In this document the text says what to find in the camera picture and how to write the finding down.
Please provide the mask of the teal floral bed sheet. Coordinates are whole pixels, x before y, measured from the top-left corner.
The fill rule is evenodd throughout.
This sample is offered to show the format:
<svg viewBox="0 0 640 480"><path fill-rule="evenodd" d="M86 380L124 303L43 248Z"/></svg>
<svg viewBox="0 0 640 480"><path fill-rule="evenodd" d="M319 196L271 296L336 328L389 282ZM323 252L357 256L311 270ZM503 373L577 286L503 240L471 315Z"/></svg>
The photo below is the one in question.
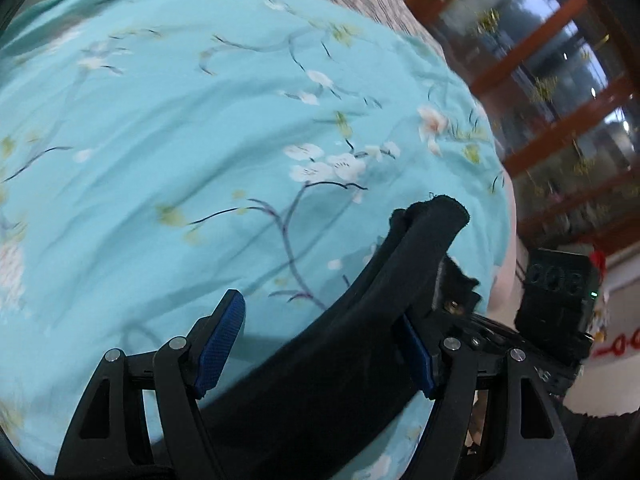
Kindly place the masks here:
<svg viewBox="0 0 640 480"><path fill-rule="evenodd" d="M246 300L231 385L437 195L488 299L512 195L425 32L357 0L44 0L1 37L1 423L52 472L99 358Z"/></svg>

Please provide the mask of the wooden glass cabinet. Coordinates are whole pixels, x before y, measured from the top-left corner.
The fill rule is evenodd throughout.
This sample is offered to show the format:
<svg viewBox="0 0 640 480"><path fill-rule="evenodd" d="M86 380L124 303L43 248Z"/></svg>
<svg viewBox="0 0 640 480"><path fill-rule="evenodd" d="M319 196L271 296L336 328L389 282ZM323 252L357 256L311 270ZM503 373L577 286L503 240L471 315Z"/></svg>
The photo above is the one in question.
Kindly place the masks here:
<svg viewBox="0 0 640 480"><path fill-rule="evenodd" d="M530 247L639 241L639 0L406 0L485 107Z"/></svg>

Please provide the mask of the black pants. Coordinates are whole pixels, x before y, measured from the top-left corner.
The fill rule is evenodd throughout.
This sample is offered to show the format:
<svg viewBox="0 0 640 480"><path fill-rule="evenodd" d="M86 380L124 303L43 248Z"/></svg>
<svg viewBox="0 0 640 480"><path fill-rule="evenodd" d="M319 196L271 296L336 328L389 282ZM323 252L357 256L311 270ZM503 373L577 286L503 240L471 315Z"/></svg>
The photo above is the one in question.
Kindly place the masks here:
<svg viewBox="0 0 640 480"><path fill-rule="evenodd" d="M202 411L219 478L332 478L404 410L422 380L405 314L469 220L443 195L393 212L333 306Z"/></svg>

